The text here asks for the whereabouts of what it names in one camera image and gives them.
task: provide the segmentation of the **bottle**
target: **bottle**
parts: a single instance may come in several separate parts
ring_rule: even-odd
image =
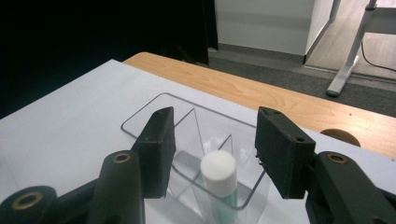
[[[223,201],[209,197],[212,207],[209,219],[219,224],[235,223],[237,212],[232,207],[237,206],[237,178],[233,155],[221,150],[209,152],[201,161],[201,174],[205,188]]]

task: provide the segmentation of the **screw hole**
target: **screw hole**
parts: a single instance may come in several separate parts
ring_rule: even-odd
[[[327,155],[327,158],[328,158],[330,161],[335,162],[335,163],[338,163],[338,164],[346,164],[346,163],[347,163],[347,158],[345,158],[345,157],[342,156],[342,155],[329,154],[329,155]]]
[[[25,193],[14,201],[12,208],[14,210],[24,210],[33,207],[40,202],[41,199],[43,199],[43,194],[40,191]]]
[[[131,159],[131,156],[127,153],[120,153],[113,157],[115,163],[123,163]]]

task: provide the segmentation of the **desk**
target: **desk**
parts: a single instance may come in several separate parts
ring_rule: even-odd
[[[151,67],[154,71],[149,73],[136,68],[138,66]],[[169,79],[153,75],[156,73]],[[171,80],[180,75],[186,84]],[[189,86],[207,88],[207,92]],[[125,63],[109,61],[0,119],[0,202],[19,189],[37,185],[51,186],[58,195],[63,195],[97,178],[108,154],[131,148],[133,144],[120,129],[121,124],[163,92],[182,96],[252,125],[256,123],[256,105],[265,102],[290,115],[300,114],[302,120],[329,119],[336,117],[331,113],[343,111],[339,105],[335,112],[304,115],[304,111],[309,111],[305,106],[325,111],[327,105],[310,103],[314,98],[296,92],[152,54],[137,54]],[[233,100],[242,105],[228,101],[227,97],[234,97]],[[309,129],[303,130],[317,142],[316,152],[331,150],[348,155],[376,186],[396,193],[396,162]],[[170,206],[166,200],[170,198],[145,200],[148,224],[201,223],[198,219],[183,220],[183,216],[177,214],[188,211]],[[270,187],[268,204],[259,223],[307,222],[304,201],[282,200],[276,188]]]
[[[357,137],[361,147],[396,159],[395,118],[154,54],[140,53],[124,63],[254,110],[271,107],[318,133],[344,130]]]

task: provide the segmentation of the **white wall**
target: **white wall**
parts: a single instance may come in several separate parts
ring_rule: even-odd
[[[332,0],[319,1],[332,4]],[[305,55],[308,38],[315,39],[309,34],[315,0],[215,0],[215,3],[221,44]]]

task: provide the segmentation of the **transparent container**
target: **transparent container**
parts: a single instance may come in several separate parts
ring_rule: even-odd
[[[163,93],[133,114],[121,129],[134,141],[153,112],[172,106],[175,112],[177,152],[167,197],[171,196],[204,223],[257,223],[266,206],[270,185],[254,147],[256,128],[209,108]],[[229,204],[205,188],[201,159],[210,151],[226,150],[235,158],[237,203]]]

